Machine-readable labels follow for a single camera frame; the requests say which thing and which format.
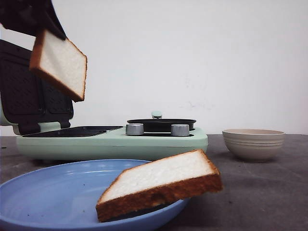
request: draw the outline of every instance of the white bread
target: white bread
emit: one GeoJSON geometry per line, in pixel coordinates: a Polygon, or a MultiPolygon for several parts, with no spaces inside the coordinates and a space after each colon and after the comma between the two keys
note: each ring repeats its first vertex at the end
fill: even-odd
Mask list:
{"type": "Polygon", "coordinates": [[[203,150],[124,170],[99,198],[100,222],[140,209],[222,190],[218,169],[203,150]]]}
{"type": "Polygon", "coordinates": [[[61,40],[46,29],[40,31],[29,69],[75,102],[84,100],[87,57],[68,38],[61,40]]]}

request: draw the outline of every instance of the plate rim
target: plate rim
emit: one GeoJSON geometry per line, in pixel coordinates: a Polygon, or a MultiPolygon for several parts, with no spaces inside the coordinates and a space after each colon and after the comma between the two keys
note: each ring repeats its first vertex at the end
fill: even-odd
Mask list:
{"type": "MultiPolygon", "coordinates": [[[[76,162],[71,162],[71,163],[65,163],[65,164],[60,164],[60,165],[54,165],[54,166],[49,166],[49,167],[44,167],[44,168],[40,168],[40,169],[36,169],[27,173],[24,173],[20,176],[14,177],[4,183],[2,183],[0,185],[0,193],[1,193],[1,189],[3,186],[10,184],[11,182],[18,180],[20,178],[26,177],[27,175],[31,175],[31,174],[35,174],[37,172],[40,171],[45,171],[51,168],[57,168],[57,167],[62,167],[62,166],[66,166],[66,165],[79,165],[79,164],[83,164],[85,162],[101,162],[101,161],[136,161],[136,162],[144,162],[144,163],[149,163],[151,161],[148,160],[139,160],[139,159],[98,159],[98,160],[85,160],[85,161],[76,161],[76,162]]],[[[112,226],[112,225],[121,225],[123,223],[129,223],[129,222],[133,222],[133,221],[138,221],[140,219],[143,218],[147,218],[147,217],[151,217],[154,216],[160,212],[164,212],[165,210],[169,210],[172,209],[173,207],[176,207],[182,203],[185,203],[189,200],[189,198],[184,199],[184,200],[177,200],[174,203],[165,206],[161,209],[155,210],[153,212],[149,212],[146,214],[142,214],[139,216],[135,216],[132,218],[126,218],[126,219],[120,219],[120,220],[114,220],[114,221],[108,221],[108,222],[99,222],[99,223],[94,223],[94,224],[83,224],[83,223],[79,223],[78,225],[74,225],[74,223],[72,224],[59,224],[59,225],[55,225],[55,224],[40,224],[40,223],[35,223],[35,222],[18,222],[18,220],[12,219],[12,218],[8,218],[7,216],[1,215],[0,212],[0,222],[6,222],[12,225],[16,225],[16,226],[20,226],[20,227],[27,227],[27,228],[35,228],[35,229],[54,229],[54,230],[60,230],[60,229],[84,229],[84,228],[88,228],[88,229],[92,229],[92,228],[104,228],[104,227],[108,227],[108,226],[112,226]]]]}

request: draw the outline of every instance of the sandwich maker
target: sandwich maker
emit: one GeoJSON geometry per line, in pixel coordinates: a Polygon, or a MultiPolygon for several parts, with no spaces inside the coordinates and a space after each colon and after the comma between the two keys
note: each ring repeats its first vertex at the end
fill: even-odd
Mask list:
{"type": "Polygon", "coordinates": [[[207,135],[192,119],[128,120],[125,126],[71,128],[72,100],[29,71],[31,51],[0,40],[2,126],[13,126],[17,148],[35,159],[156,160],[207,149],[207,135]]]}

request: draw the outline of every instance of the open lid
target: open lid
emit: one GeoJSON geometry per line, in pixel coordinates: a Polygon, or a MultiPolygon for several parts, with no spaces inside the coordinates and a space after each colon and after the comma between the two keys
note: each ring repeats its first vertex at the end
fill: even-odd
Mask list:
{"type": "Polygon", "coordinates": [[[40,132],[39,123],[70,127],[72,100],[29,71],[31,51],[0,39],[0,93],[6,120],[21,135],[40,132]]]}

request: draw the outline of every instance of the hand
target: hand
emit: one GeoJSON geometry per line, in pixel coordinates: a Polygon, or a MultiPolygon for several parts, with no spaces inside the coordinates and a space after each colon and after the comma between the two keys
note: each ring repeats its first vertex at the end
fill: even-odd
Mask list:
{"type": "Polygon", "coordinates": [[[65,32],[51,0],[0,0],[0,22],[4,28],[36,36],[45,28],[65,40],[65,32]]]}

